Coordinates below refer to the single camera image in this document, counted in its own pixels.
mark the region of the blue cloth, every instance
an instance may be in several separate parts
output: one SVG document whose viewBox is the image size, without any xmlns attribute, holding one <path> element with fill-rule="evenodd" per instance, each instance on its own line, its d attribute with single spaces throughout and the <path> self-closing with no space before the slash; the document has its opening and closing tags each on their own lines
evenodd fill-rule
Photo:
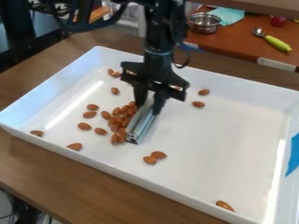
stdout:
<svg viewBox="0 0 299 224">
<path fill-rule="evenodd" d="M 244 18 L 245 12 L 243 10 L 233 10 L 219 7 L 216 10 L 211 10 L 208 14 L 213 14 L 221 18 L 221 25 L 232 25 Z"/>
<path fill-rule="evenodd" d="M 299 133 L 292 137 L 291 153 L 289 156 L 289 167 L 286 177 L 299 166 Z"/>
</svg>

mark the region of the almond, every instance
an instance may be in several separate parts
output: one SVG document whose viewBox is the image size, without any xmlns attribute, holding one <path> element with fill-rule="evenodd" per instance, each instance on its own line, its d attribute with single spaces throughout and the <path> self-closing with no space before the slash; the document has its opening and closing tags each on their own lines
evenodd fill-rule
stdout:
<svg viewBox="0 0 299 224">
<path fill-rule="evenodd" d="M 134 115 L 134 110 L 132 108 L 129 108 L 127 110 L 127 113 L 128 113 L 129 116 L 133 116 Z"/>
<path fill-rule="evenodd" d="M 117 122 L 116 124 L 114 124 L 114 125 L 111 126 L 111 130 L 112 130 L 113 132 L 117 132 L 118 129 L 120 128 L 120 126 L 121 126 L 121 125 Z"/>
<path fill-rule="evenodd" d="M 122 126 L 123 128 L 126 128 L 126 127 L 128 126 L 128 124 L 129 124 L 129 119 L 127 118 L 127 119 L 123 120 L 121 126 Z"/>
<path fill-rule="evenodd" d="M 156 163 L 156 159 L 154 157 L 144 157 L 143 161 L 148 165 L 153 165 Z"/>
<path fill-rule="evenodd" d="M 118 135 L 117 134 L 113 134 L 111 136 L 111 144 L 118 144 Z"/>
<path fill-rule="evenodd" d="M 118 115 L 120 115 L 121 114 L 121 109 L 120 108 L 115 108 L 113 111 L 112 111 L 112 114 L 114 115 L 114 116 L 118 116 Z"/>
<path fill-rule="evenodd" d="M 113 93 L 114 95 L 118 95 L 120 93 L 120 90 L 117 87 L 113 87 L 111 88 L 111 93 Z"/>
<path fill-rule="evenodd" d="M 226 202 L 224 202 L 223 200 L 217 201 L 216 206 L 223 207 L 227 210 L 230 210 L 230 211 L 234 212 L 233 208 L 230 205 L 228 205 Z"/>
<path fill-rule="evenodd" d="M 129 107 L 130 107 L 130 108 L 133 108 L 135 105 L 136 105 L 136 104 L 135 104 L 134 101 L 131 101 L 131 102 L 129 103 Z"/>
<path fill-rule="evenodd" d="M 88 104 L 87 109 L 89 109 L 89 110 L 98 110 L 99 106 L 95 105 L 95 104 Z"/>
<path fill-rule="evenodd" d="M 109 119 L 108 119 L 108 126 L 111 127 L 112 125 L 116 124 L 116 119 L 115 119 L 115 116 L 111 116 Z"/>
<path fill-rule="evenodd" d="M 203 108 L 205 106 L 205 103 L 202 101 L 193 101 L 192 104 L 196 108 Z"/>
<path fill-rule="evenodd" d="M 119 128 L 117 131 L 118 134 L 126 134 L 126 129 L 125 128 Z"/>
<path fill-rule="evenodd" d="M 115 71 L 113 71 L 112 69 L 108 69 L 107 72 L 108 72 L 109 75 L 112 76 Z"/>
<path fill-rule="evenodd" d="M 107 111 L 102 111 L 101 112 L 101 116 L 104 118 L 104 119 L 109 119 L 111 117 L 110 113 L 107 112 Z"/>
<path fill-rule="evenodd" d="M 94 132 L 96 134 L 98 134 L 99 136 L 105 136 L 107 134 L 106 130 L 105 129 L 101 129 L 101 128 L 96 128 L 94 130 Z"/>
<path fill-rule="evenodd" d="M 137 112 L 137 110 L 138 110 L 138 107 L 137 106 L 134 106 L 133 108 L 133 111 L 134 111 L 134 114 Z"/>
<path fill-rule="evenodd" d="M 121 77 L 121 73 L 119 73 L 119 72 L 114 72 L 114 73 L 112 74 L 112 76 L 115 77 L 115 78 L 119 78 L 119 77 Z"/>
<path fill-rule="evenodd" d="M 31 132 L 30 132 L 31 134 L 33 134 L 34 136 L 37 136 L 37 137 L 41 137 L 41 136 L 43 136 L 44 135 L 44 132 L 43 131 L 41 131 L 41 130 L 32 130 Z"/>
<path fill-rule="evenodd" d="M 67 148 L 75 151 L 79 151 L 82 149 L 82 144 L 81 143 L 71 143 L 70 145 L 67 145 Z"/>
<path fill-rule="evenodd" d="M 167 155 L 161 151 L 154 151 L 150 154 L 153 158 L 156 158 L 156 159 L 161 159 L 161 158 L 166 158 Z"/>
<path fill-rule="evenodd" d="M 83 114 L 83 116 L 84 116 L 85 118 L 93 118 L 94 116 L 96 116 L 96 112 L 94 112 L 94 111 L 88 111 L 88 112 L 85 112 L 85 113 Z"/>
<path fill-rule="evenodd" d="M 209 89 L 202 89 L 198 92 L 199 95 L 208 95 L 210 94 L 210 90 Z"/>
<path fill-rule="evenodd" d="M 118 143 L 123 144 L 126 141 L 126 135 L 125 134 L 120 134 L 118 136 Z"/>
<path fill-rule="evenodd" d="M 91 126 L 88 123 L 81 122 L 78 124 L 78 128 L 80 128 L 81 130 L 90 130 Z"/>
<path fill-rule="evenodd" d="M 127 112 L 124 112 L 123 114 L 122 114 L 122 118 L 123 119 L 126 119 L 126 118 L 128 118 L 129 116 L 128 116 L 128 113 Z"/>
<path fill-rule="evenodd" d="M 121 116 L 117 116 L 115 118 L 115 120 L 116 120 L 117 123 L 122 123 L 122 117 Z"/>
<path fill-rule="evenodd" d="M 129 108 L 128 105 L 124 105 L 124 106 L 122 107 L 122 114 L 123 114 L 124 112 L 126 112 L 128 108 Z"/>
</svg>

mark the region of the red object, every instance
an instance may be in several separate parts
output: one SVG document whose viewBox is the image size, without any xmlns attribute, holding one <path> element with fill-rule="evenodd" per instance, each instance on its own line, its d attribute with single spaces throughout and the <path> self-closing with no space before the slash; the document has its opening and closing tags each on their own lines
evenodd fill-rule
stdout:
<svg viewBox="0 0 299 224">
<path fill-rule="evenodd" d="M 285 17 L 272 16 L 271 25 L 275 27 L 283 27 L 285 25 L 285 21 Z"/>
</svg>

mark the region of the yellow handle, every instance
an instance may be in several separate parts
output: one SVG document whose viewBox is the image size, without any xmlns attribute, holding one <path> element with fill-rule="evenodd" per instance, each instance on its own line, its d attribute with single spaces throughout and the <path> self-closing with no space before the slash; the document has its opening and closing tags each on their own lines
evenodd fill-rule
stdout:
<svg viewBox="0 0 299 224">
<path fill-rule="evenodd" d="M 289 45 L 287 45 L 286 43 L 282 42 L 281 40 L 279 40 L 278 38 L 274 38 L 271 36 L 266 36 L 265 39 L 267 40 L 267 42 L 269 42 L 272 46 L 276 47 L 277 49 L 283 51 L 283 52 L 289 52 L 292 51 L 292 48 L 290 48 Z"/>
</svg>

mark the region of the floor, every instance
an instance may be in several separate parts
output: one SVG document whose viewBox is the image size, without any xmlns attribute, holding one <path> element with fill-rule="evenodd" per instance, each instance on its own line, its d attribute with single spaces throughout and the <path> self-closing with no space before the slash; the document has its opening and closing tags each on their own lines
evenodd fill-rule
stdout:
<svg viewBox="0 0 299 224">
<path fill-rule="evenodd" d="M 12 222 L 12 218 L 2 218 L 11 214 L 11 204 L 7 194 L 0 190 L 0 224 L 12 224 L 17 221 L 17 216 L 15 217 L 14 221 Z M 38 220 L 37 224 L 48 224 L 49 223 L 49 216 L 46 214 L 41 215 Z M 52 224 L 62 224 L 57 220 L 52 220 Z"/>
</svg>

